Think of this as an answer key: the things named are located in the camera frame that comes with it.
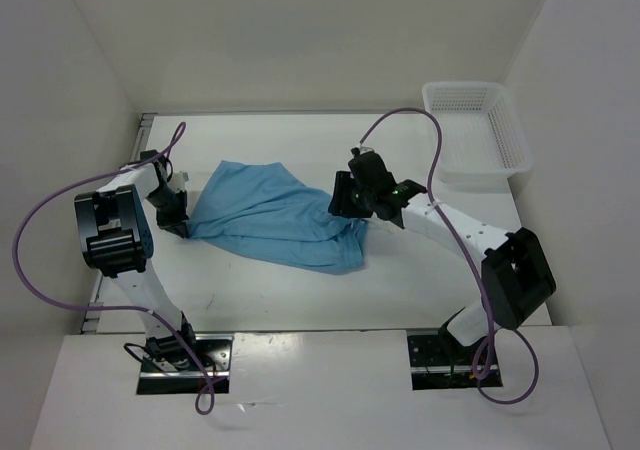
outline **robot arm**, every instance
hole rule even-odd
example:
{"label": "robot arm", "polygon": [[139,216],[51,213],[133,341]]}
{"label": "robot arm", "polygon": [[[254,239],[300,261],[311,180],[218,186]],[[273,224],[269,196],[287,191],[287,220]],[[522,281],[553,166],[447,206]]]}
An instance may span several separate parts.
{"label": "robot arm", "polygon": [[[476,268],[481,270],[496,327],[518,328],[555,291],[556,284],[540,242],[533,232],[515,233],[480,222],[442,202],[431,202],[427,189],[411,180],[396,183],[382,158],[370,149],[352,150],[350,172],[337,172],[329,212],[348,218],[374,213],[429,237],[453,253],[461,250],[435,206],[447,215],[465,241]],[[480,301],[464,308],[443,325],[462,346],[470,346],[488,332]]]}
{"label": "robot arm", "polygon": [[[155,154],[153,150],[143,152],[141,159]],[[161,157],[119,175],[95,192],[78,195],[74,205],[87,265],[111,278],[133,305],[165,318],[193,346],[191,326],[167,296],[151,264],[153,240],[142,209],[142,201],[149,200],[157,210],[160,228],[182,238],[187,236],[184,183],[188,177],[180,172],[168,180],[167,162]],[[158,361],[165,359],[179,369],[190,368],[192,362],[169,330],[151,315],[141,314],[141,318],[150,356]]]}

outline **white table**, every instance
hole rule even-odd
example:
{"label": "white table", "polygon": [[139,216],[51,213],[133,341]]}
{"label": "white table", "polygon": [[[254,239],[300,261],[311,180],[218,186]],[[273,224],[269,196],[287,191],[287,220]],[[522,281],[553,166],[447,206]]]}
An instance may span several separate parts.
{"label": "white table", "polygon": [[[609,448],[571,334],[527,327],[538,388],[502,407],[473,388],[412,391],[403,331],[236,334],[228,395],[212,415],[194,395],[136,396],[138,364],[124,351],[142,335],[68,336],[32,450],[69,449],[488,449]],[[514,397],[531,360],[509,332],[496,340]]]}
{"label": "white table", "polygon": [[[241,114],[156,117],[141,149],[161,149],[176,126],[187,122],[171,159],[189,172],[189,200],[197,200],[221,160],[247,164],[282,162],[303,183],[333,192],[336,170],[347,169],[355,146],[377,114]],[[429,132],[420,115],[396,115],[367,140],[397,180],[424,182],[431,163]],[[457,188],[436,181],[443,201],[506,230],[520,228],[506,181]],[[198,332],[304,331],[439,327],[478,298],[466,264],[436,243],[382,222],[370,226],[366,266],[333,276],[239,257],[203,242],[180,240],[155,226],[154,267],[167,294]],[[104,304],[127,304],[108,279]],[[550,325],[546,307],[526,322]],[[101,316],[98,333],[135,333],[143,327],[131,312]]]}

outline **plastic mesh basket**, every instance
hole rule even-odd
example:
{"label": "plastic mesh basket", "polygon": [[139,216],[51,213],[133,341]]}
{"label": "plastic mesh basket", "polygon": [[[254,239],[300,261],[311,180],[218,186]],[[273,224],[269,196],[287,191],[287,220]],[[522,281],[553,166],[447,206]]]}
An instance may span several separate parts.
{"label": "plastic mesh basket", "polygon": [[503,85],[427,83],[422,96],[426,110],[442,126],[442,180],[496,180],[531,170],[533,158]]}

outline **blue towel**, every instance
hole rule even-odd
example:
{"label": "blue towel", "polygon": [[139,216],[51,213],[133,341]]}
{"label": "blue towel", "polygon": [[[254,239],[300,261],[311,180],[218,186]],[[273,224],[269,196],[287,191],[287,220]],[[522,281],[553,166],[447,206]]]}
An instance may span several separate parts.
{"label": "blue towel", "polygon": [[334,217],[331,197],[280,163],[220,163],[188,222],[189,238],[250,258],[326,273],[364,264],[367,222]]}

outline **purple cable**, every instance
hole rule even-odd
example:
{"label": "purple cable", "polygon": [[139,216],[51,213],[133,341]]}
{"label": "purple cable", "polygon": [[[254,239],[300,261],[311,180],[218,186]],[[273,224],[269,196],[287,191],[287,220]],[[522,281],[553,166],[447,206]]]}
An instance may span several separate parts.
{"label": "purple cable", "polygon": [[[207,384],[198,393],[198,396],[196,397],[195,406],[196,406],[196,412],[198,412],[200,415],[208,415],[209,413],[211,413],[211,411],[213,410],[213,406],[215,405],[215,391],[214,391],[214,388],[213,388],[214,379],[212,379],[209,376],[206,368],[204,367],[202,362],[200,362],[200,360],[196,356],[195,352],[191,349],[191,347],[189,347],[187,342],[184,341],[184,339],[180,336],[180,334],[176,331],[176,329],[174,329],[171,326],[171,324],[169,322],[167,322],[162,316],[158,315],[157,313],[153,312],[152,310],[150,310],[148,308],[134,306],[134,305],[117,305],[117,306],[112,305],[112,306],[106,306],[106,307],[97,308],[97,307],[89,307],[89,306],[84,306],[84,305],[72,305],[72,304],[68,304],[68,303],[59,302],[57,300],[54,300],[53,298],[50,298],[47,295],[45,295],[44,293],[40,292],[29,281],[29,279],[25,275],[24,271],[22,270],[22,265],[20,264],[20,256],[19,256],[20,238],[22,237],[22,233],[24,232],[24,229],[26,228],[26,226],[29,223],[29,221],[36,214],[36,212],[38,212],[38,210],[40,210],[42,207],[44,207],[47,203],[49,203],[54,198],[59,197],[63,193],[67,193],[68,191],[73,190],[74,188],[78,188],[78,187],[80,187],[82,185],[86,185],[88,183],[96,182],[98,180],[102,180],[102,179],[105,179],[105,178],[113,178],[113,177],[115,177],[117,175],[121,175],[123,173],[130,172],[131,170],[135,170],[136,168],[140,168],[143,165],[147,165],[149,163],[153,163],[156,160],[158,160],[162,155],[168,155],[169,152],[171,151],[171,149],[174,147],[174,145],[176,143],[178,143],[178,141],[182,138],[182,135],[184,135],[184,131],[185,131],[186,128],[187,128],[186,122],[181,122],[178,125],[178,127],[176,128],[176,131],[173,134],[173,137],[171,137],[171,142],[169,143],[169,146],[167,146],[167,148],[162,150],[157,155],[151,157],[150,159],[145,160],[144,162],[141,162],[141,163],[139,163],[137,165],[124,168],[122,170],[118,170],[118,171],[115,171],[115,172],[104,173],[102,175],[98,175],[98,176],[91,177],[91,178],[86,178],[86,179],[81,180],[79,182],[72,183],[71,185],[67,185],[64,188],[61,188],[60,190],[58,190],[58,191],[52,193],[51,195],[49,195],[48,197],[45,197],[42,201],[38,202],[29,211],[29,213],[27,213],[27,215],[24,217],[24,219],[22,220],[22,222],[18,226],[18,230],[16,231],[15,236],[13,237],[13,246],[11,247],[11,255],[13,257],[13,266],[14,266],[14,268],[16,270],[16,273],[18,274],[18,278],[20,278],[20,281],[22,281],[24,286],[27,287],[27,289],[33,295],[35,295],[36,297],[38,297],[40,300],[44,301],[45,303],[48,303],[49,305],[53,305],[54,307],[62,308],[62,309],[65,309],[65,310],[71,310],[71,311],[75,311],[75,312],[108,312],[108,311],[113,311],[113,310],[133,310],[133,311],[136,311],[136,312],[148,313],[151,316],[153,316],[156,320],[158,320],[160,323],[162,323],[162,325],[164,325],[167,328],[167,330],[169,330],[171,332],[171,334],[175,337],[175,339],[178,341],[178,343],[185,349],[185,351],[187,352],[189,357],[191,357],[191,359],[197,365],[198,369],[204,375],[204,378],[205,378]],[[200,398],[202,397],[202,395],[205,393],[206,390],[208,390],[209,394],[211,395],[211,401],[210,401],[209,407],[207,409],[201,410],[200,409]]]}
{"label": "purple cable", "polygon": [[[523,401],[524,399],[526,399],[529,395],[531,395],[531,393],[535,389],[536,385],[538,384],[538,377],[539,377],[539,374],[540,374],[540,365],[538,363],[538,357],[536,356],[536,353],[533,350],[533,347],[531,346],[529,341],[525,338],[525,336],[522,335],[522,333],[520,333],[518,330],[514,330],[514,332],[525,343],[525,345],[527,346],[527,349],[531,353],[531,357],[533,359],[534,375],[533,375],[533,380],[531,382],[531,385],[529,386],[529,388],[527,389],[526,392],[524,392],[521,396],[519,396],[517,398],[514,398],[513,400],[497,400],[497,399],[487,395],[485,393],[485,391],[482,389],[482,386],[481,386],[482,380],[484,380],[489,375],[489,372],[491,371],[491,365],[493,364],[493,360],[494,360],[494,357],[495,357],[495,334],[496,334],[496,330],[495,330],[495,328],[493,326],[493,310],[491,309],[491,305],[489,303],[489,296],[487,295],[487,291],[484,288],[484,284],[482,283],[482,277],[480,276],[480,272],[478,272],[478,269],[476,268],[475,264],[473,263],[473,258],[471,257],[471,254],[469,253],[469,250],[467,249],[467,246],[465,245],[464,240],[462,240],[462,238],[460,237],[460,235],[456,231],[455,227],[451,223],[451,220],[449,220],[447,215],[444,213],[444,210],[442,210],[442,208],[440,208],[440,205],[435,205],[435,197],[433,196],[433,176],[435,174],[436,166],[438,164],[438,159],[440,158],[440,153],[442,151],[442,129],[440,128],[440,123],[438,122],[438,120],[436,120],[436,117],[434,117],[429,112],[427,112],[425,110],[422,110],[420,108],[413,108],[413,107],[396,108],[395,110],[390,110],[387,113],[385,113],[384,115],[382,115],[380,118],[378,118],[374,122],[373,125],[371,125],[369,130],[367,130],[367,132],[364,134],[364,136],[360,139],[360,145],[362,145],[364,143],[364,141],[369,137],[371,132],[373,132],[375,130],[375,128],[383,120],[385,120],[386,118],[390,117],[391,115],[395,115],[396,113],[405,113],[405,112],[419,113],[421,115],[424,115],[425,117],[429,118],[433,122],[433,125],[436,128],[436,133],[438,134],[438,143],[436,145],[436,152],[435,152],[435,155],[433,156],[433,161],[431,162],[431,167],[429,168],[429,175],[427,176],[427,195],[429,196],[429,200],[431,201],[431,203],[434,204],[434,208],[435,208],[436,212],[438,212],[438,215],[440,215],[440,218],[442,218],[442,221],[447,226],[447,228],[451,232],[451,235],[453,236],[453,238],[455,239],[456,243],[460,247],[460,250],[462,251],[462,255],[464,256],[464,259],[469,264],[469,268],[471,269],[471,273],[473,274],[473,278],[476,281],[476,285],[478,285],[478,289],[480,290],[482,306],[484,307],[484,310],[487,313],[487,324],[488,324],[487,338],[485,338],[482,341],[482,343],[478,347],[478,350],[476,351],[475,355],[473,356],[473,364],[472,364],[472,367],[471,367],[472,371],[473,371],[473,375],[475,376],[476,380],[478,381],[478,391],[480,392],[480,394],[483,397],[485,397],[487,400],[489,400],[489,401],[491,401],[493,403],[497,403],[497,404],[500,404],[500,405],[512,405],[514,403],[519,403],[519,402]],[[486,359],[486,362],[484,364],[484,367],[483,367],[482,371],[479,371],[478,370],[478,366],[479,366],[479,363],[480,363],[480,357],[482,356],[482,352],[484,351],[484,349],[487,348],[487,347],[488,347],[488,349],[487,349],[487,359]]]}

